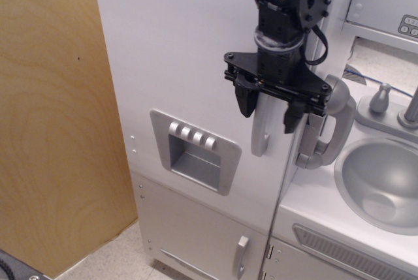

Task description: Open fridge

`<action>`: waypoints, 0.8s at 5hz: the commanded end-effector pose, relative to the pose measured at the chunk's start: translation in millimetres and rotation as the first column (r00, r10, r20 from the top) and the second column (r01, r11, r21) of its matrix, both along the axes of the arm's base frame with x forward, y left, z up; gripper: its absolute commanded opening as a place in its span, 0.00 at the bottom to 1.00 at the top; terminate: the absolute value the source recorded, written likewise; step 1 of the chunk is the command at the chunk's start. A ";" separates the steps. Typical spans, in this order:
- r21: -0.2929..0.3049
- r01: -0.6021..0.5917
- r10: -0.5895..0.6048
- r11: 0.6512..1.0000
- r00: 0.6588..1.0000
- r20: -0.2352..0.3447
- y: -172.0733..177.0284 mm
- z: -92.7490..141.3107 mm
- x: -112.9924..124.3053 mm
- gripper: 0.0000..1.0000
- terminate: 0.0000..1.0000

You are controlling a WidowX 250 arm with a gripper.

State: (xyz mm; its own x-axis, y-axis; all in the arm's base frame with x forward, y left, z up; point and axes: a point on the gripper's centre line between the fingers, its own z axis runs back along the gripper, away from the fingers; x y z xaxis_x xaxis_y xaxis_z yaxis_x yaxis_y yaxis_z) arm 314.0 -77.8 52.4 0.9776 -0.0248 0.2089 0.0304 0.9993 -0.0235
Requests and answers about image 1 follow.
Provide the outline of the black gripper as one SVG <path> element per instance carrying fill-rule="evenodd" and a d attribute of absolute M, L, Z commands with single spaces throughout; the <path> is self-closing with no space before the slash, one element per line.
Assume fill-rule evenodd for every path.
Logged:
<path fill-rule="evenodd" d="M 260 93 L 288 102 L 283 124 L 285 134 L 292 134 L 305 113 L 325 115 L 332 89 L 310 67 L 326 57 L 324 53 L 308 61 L 303 46 L 284 52 L 228 52 L 224 55 L 225 78 L 233 82 L 240 112 L 246 118 L 255 110 Z"/>

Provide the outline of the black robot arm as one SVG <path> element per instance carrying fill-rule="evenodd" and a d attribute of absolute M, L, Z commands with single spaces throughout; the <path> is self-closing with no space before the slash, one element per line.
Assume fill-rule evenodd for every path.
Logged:
<path fill-rule="evenodd" d="M 241 114 L 250 117 L 260 93 L 288 103 L 285 133 L 295 131 L 304 114 L 325 115 L 332 89 L 309 70 L 326 60 L 328 53 L 310 60 L 306 56 L 309 33 L 324 46 L 326 36 L 318 23 L 329 15 L 331 0 L 255 0 L 259 16 L 255 29 L 257 52 L 229 52 L 225 78 L 232 81 Z"/>

